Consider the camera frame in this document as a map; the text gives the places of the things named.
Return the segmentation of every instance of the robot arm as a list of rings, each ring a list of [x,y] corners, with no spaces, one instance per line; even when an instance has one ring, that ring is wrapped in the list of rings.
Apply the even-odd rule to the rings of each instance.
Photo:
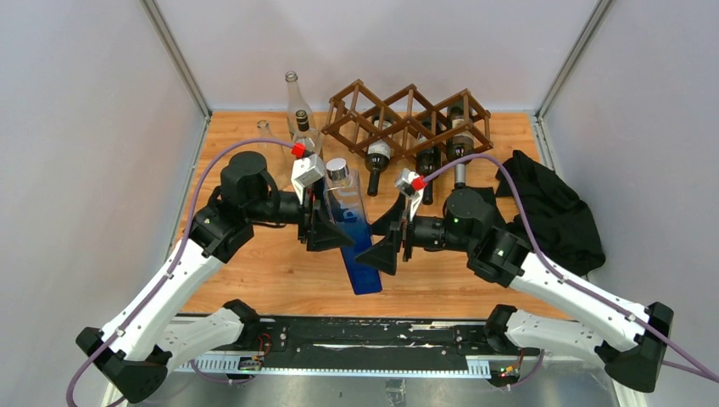
[[[498,306],[487,323],[487,336],[497,350],[509,343],[520,347],[556,349],[590,362],[625,386],[654,390],[666,345],[635,322],[640,319],[668,336],[673,312],[661,303],[649,307],[608,293],[551,262],[561,275],[547,270],[529,243],[493,225],[494,207],[470,188],[454,190],[444,204],[443,217],[416,216],[422,185],[416,174],[403,172],[395,182],[400,194],[393,207],[372,225],[384,238],[357,261],[394,275],[397,253],[411,259],[414,247],[429,251],[467,253],[467,268],[487,282],[541,298],[579,322],[540,319]],[[571,287],[568,281],[629,310],[627,318],[596,298]]]
[[[254,235],[255,222],[298,226],[298,240],[308,251],[340,248],[354,241],[329,220],[321,200],[324,164],[316,155],[293,167],[295,192],[278,191],[261,154],[236,154],[220,173],[221,183],[207,206],[192,218],[184,252],[178,243],[150,282],[102,329],[85,328],[76,339],[89,356],[117,334],[94,361],[95,366],[131,403],[146,399],[177,366],[222,345],[248,348],[258,335],[259,316],[240,300],[192,324],[167,330],[190,296]],[[177,267],[170,264],[180,255]],[[127,316],[168,278],[124,331]]]

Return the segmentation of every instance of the white wall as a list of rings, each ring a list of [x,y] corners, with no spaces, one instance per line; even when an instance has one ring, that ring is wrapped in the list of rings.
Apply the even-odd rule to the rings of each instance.
[[[672,338],[719,371],[719,3],[615,3],[550,112],[549,134],[599,226],[607,263],[595,281],[671,306]],[[716,384],[665,368],[649,405],[717,396]]]
[[[77,333],[163,261],[203,120],[138,1],[1,1],[0,61],[0,405],[64,405]]]
[[[284,109],[296,70],[313,109],[361,78],[414,82],[433,103],[466,87],[488,109],[542,102],[596,0],[159,0],[214,109]]]

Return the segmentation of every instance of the blue water bottle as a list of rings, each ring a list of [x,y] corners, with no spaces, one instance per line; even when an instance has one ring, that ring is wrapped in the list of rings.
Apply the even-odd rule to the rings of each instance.
[[[379,293],[382,281],[377,269],[361,265],[354,258],[372,246],[372,232],[362,201],[360,174],[351,170],[345,159],[331,159],[326,164],[325,202],[330,218],[354,239],[354,246],[340,248],[349,282],[356,295]]]

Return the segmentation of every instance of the black fabric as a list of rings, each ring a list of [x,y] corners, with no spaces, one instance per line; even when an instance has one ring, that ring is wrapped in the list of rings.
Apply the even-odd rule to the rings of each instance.
[[[592,211],[573,189],[552,170],[515,150],[504,162],[520,194],[529,224],[542,251],[557,264],[578,276],[601,266],[605,260]],[[510,186],[501,171],[498,197],[511,197]],[[527,238],[521,217],[505,227]]]

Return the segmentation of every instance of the wooden wine rack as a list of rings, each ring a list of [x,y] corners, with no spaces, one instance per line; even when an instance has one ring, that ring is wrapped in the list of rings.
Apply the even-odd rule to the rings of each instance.
[[[349,94],[352,94],[352,101],[349,107],[347,107],[344,99],[349,96]],[[360,94],[374,103],[372,108],[363,113],[356,110]],[[407,97],[407,113],[406,116],[403,117],[392,110],[390,105],[405,97]],[[418,113],[415,113],[413,110],[416,103],[424,108]],[[442,113],[442,110],[455,103],[462,103],[465,120],[455,128],[446,130],[438,136],[438,123],[442,123],[445,129],[449,128],[447,116]],[[378,113],[380,117],[392,119],[394,123],[384,130],[377,128],[374,123],[372,123],[371,118]],[[381,100],[358,79],[330,98],[330,109],[327,112],[327,120],[321,131],[324,134],[336,138],[339,142],[347,146],[351,153],[358,154],[362,158],[367,155],[366,150],[370,144],[377,140],[383,140],[393,149],[390,163],[407,159],[414,164],[415,154],[430,146],[439,146],[440,150],[445,153],[445,141],[460,134],[462,131],[469,131],[479,141],[478,145],[472,150],[474,153],[489,150],[493,146],[489,136],[490,116],[491,114],[472,97],[469,89],[455,93],[455,95],[433,105],[422,96],[417,90],[417,86],[413,83],[394,93],[389,98]],[[431,130],[428,130],[422,125],[422,121],[428,117],[432,118]],[[476,126],[476,123],[482,120],[484,121],[484,132]],[[350,132],[345,131],[345,134],[342,134],[341,130],[343,126],[350,122],[354,123],[353,130]],[[370,135],[362,141],[359,140],[360,128]],[[401,138],[394,137],[400,132],[402,134]],[[420,134],[426,138],[426,141],[417,143],[416,140],[418,140]],[[413,145],[409,144],[409,137],[415,139],[415,142],[412,142]]]

